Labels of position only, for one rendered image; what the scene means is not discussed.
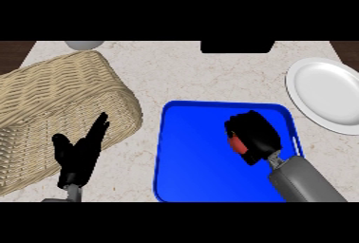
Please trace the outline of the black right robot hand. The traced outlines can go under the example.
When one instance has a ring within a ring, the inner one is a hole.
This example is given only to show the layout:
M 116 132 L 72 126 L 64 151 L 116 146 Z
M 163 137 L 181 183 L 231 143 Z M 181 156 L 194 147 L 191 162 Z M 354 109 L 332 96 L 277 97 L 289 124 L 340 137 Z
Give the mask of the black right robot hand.
M 231 116 L 225 121 L 228 136 L 236 132 L 249 151 L 241 155 L 249 165 L 255 165 L 262 159 L 283 150 L 280 134 L 265 119 L 264 115 L 250 110 L 247 113 Z

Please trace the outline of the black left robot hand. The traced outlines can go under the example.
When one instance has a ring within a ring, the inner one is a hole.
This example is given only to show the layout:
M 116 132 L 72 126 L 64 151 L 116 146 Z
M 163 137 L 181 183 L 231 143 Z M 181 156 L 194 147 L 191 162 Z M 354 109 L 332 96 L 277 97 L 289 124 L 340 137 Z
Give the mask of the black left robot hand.
M 55 147 L 55 159 L 61 165 L 58 187 L 66 189 L 72 184 L 83 187 L 92 177 L 97 160 L 101 153 L 101 144 L 110 127 L 106 112 L 97 118 L 94 126 L 85 138 L 72 144 L 64 134 L 52 136 Z

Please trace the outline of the red bell pepper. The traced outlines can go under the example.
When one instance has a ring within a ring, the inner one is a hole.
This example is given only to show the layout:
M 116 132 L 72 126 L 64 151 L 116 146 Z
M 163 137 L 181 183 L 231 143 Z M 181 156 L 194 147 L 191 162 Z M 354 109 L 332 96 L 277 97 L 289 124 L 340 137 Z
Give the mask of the red bell pepper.
M 237 153 L 244 155 L 249 151 L 249 148 L 246 147 L 243 141 L 240 140 L 236 132 L 231 133 L 230 135 L 230 145 Z

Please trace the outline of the blue tray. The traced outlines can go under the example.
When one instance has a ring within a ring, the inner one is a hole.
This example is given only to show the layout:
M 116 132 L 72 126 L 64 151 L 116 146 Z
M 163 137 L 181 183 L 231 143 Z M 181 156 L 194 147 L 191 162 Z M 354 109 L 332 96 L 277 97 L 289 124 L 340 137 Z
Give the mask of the blue tray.
M 258 111 L 283 143 L 281 158 L 304 153 L 289 109 L 277 103 L 171 101 L 163 107 L 153 191 L 162 202 L 281 202 L 270 163 L 249 165 L 225 129 L 231 116 Z

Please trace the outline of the white plate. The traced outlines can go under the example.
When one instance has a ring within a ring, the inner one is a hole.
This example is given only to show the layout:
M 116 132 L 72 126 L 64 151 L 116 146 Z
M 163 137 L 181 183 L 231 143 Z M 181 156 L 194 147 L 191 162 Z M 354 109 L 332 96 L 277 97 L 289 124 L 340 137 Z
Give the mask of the white plate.
M 330 131 L 359 136 L 359 72 L 326 58 L 305 58 L 289 69 L 286 86 L 304 115 Z

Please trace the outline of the wicker basket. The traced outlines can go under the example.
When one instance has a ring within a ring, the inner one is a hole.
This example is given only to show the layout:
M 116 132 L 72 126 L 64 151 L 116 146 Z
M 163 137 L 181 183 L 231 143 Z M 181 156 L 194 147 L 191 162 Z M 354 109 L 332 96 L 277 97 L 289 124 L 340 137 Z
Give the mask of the wicker basket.
M 95 50 L 77 51 L 0 75 L 0 196 L 54 176 L 52 136 L 79 141 L 101 114 L 103 148 L 129 138 L 144 114 L 132 90 Z

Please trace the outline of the black appliance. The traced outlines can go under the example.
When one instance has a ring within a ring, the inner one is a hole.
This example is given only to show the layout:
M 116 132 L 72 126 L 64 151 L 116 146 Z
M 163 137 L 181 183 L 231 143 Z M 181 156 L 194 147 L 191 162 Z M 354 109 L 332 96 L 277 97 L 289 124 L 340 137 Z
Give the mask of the black appliance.
M 274 41 L 203 41 L 205 53 L 268 53 Z

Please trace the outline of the grey round object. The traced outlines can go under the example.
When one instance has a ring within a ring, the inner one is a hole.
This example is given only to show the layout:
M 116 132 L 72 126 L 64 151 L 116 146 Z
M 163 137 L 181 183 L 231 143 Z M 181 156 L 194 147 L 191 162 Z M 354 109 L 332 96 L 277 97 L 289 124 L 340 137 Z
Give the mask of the grey round object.
M 75 50 L 91 50 L 104 44 L 103 41 L 67 41 L 67 45 Z

